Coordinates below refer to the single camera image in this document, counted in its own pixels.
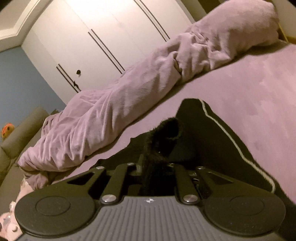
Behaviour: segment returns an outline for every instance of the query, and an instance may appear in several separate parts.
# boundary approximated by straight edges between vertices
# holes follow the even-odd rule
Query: white logo
[[[153,202],[154,202],[154,199],[152,199],[152,198],[148,198],[148,199],[146,200],[146,202],[148,202],[148,203],[153,203]]]

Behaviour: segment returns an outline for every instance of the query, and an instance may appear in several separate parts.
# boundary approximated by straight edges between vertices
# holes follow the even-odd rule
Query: white stripe
[[[239,148],[239,146],[236,144],[236,142],[233,140],[233,138],[231,137],[231,135],[223,128],[223,126],[220,125],[220,123],[215,120],[213,117],[209,116],[209,114],[207,113],[207,110],[205,108],[205,103],[199,99],[199,101],[202,103],[202,108],[203,108],[203,111],[205,112],[205,115],[212,119],[223,131],[224,133],[228,136],[228,138],[232,141],[232,143],[234,144],[235,148],[238,150],[241,158],[246,162],[248,163],[251,167],[253,167],[257,172],[259,172],[265,180],[267,180],[270,185],[272,186],[272,190],[271,192],[274,193],[274,191],[276,190],[276,185],[274,183],[274,181],[270,178],[270,176],[268,176],[264,171],[262,171],[259,167],[257,167],[254,163],[252,163],[250,160],[248,160],[242,153],[241,149]]]

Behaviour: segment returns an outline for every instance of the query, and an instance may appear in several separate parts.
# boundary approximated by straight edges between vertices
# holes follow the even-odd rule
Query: beige couch
[[[8,212],[10,202],[16,200],[24,178],[17,161],[28,147],[39,140],[43,122],[48,116],[41,107],[36,108],[0,144],[0,214]]]

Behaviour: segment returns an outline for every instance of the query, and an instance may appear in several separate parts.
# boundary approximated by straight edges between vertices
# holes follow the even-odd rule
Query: gray ribbed pad
[[[48,241],[21,236],[19,241]],[[125,197],[116,206],[103,207],[83,230],[52,241],[282,241],[275,233],[242,238],[208,223],[200,210],[177,202],[175,197]]]

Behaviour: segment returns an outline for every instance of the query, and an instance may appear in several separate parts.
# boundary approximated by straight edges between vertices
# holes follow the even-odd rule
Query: bed
[[[293,60],[296,45],[283,41],[263,45],[267,46],[248,48],[244,55],[228,58],[231,62],[227,65],[221,63],[219,67],[209,69],[208,73],[201,71],[190,82],[175,86],[123,132],[119,130],[115,141],[88,156],[75,169],[60,172],[54,182],[87,171],[98,159],[107,159],[124,149],[131,138],[175,116],[184,99],[201,99],[240,137],[254,159],[279,182],[290,198],[291,202],[286,206],[290,209],[280,234],[287,240],[293,240],[296,235],[292,223],[295,214],[293,202],[296,202],[296,191],[292,185],[296,181],[296,67]],[[54,124],[50,121],[52,119],[48,120],[44,129],[49,123]]]

